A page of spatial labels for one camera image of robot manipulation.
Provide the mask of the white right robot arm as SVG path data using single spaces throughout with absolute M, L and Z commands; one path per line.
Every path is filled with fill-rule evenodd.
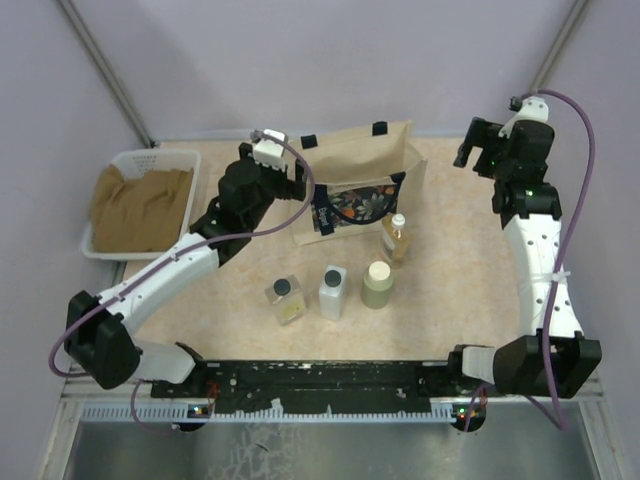
M 555 138 L 543 121 L 518 120 L 509 135 L 501 125 L 472 119 L 455 166 L 481 153 L 473 170 L 494 183 L 492 209 L 511 246 L 517 270 L 519 336 L 499 347 L 458 345 L 449 355 L 448 387 L 470 395 L 482 381 L 504 395 L 574 397 L 602 359 L 599 341 L 585 338 L 569 297 L 568 278 L 555 262 L 561 245 L 561 204 L 546 182 Z M 552 367 L 555 390 L 545 372 Z

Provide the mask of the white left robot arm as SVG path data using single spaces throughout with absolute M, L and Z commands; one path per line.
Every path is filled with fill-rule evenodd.
M 201 394 L 208 373 L 184 345 L 136 342 L 135 333 L 172 297 L 228 263 L 253 238 L 277 199 L 311 203 L 311 173 L 289 179 L 284 155 L 296 150 L 273 131 L 255 131 L 218 183 L 218 195 L 188 233 L 136 275 L 98 295 L 69 303 L 67 329 L 56 344 L 104 390 L 130 380 L 164 381 L 184 395 Z

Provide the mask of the cream canvas tote bag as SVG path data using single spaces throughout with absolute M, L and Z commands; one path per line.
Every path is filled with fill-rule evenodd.
M 292 141 L 315 180 L 311 206 L 293 223 L 294 242 L 370 233 L 384 217 L 416 209 L 427 160 L 411 143 L 412 133 L 411 121 L 378 121 Z

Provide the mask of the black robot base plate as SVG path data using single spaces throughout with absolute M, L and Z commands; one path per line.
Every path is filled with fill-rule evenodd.
M 474 432 L 487 416 L 486 395 L 470 398 L 478 384 L 444 362 L 199 360 L 180 384 L 153 381 L 151 396 L 200 398 L 206 414 L 255 412 L 276 400 L 287 413 L 413 413 L 428 412 L 438 401 L 467 401 L 468 417 L 451 425 Z

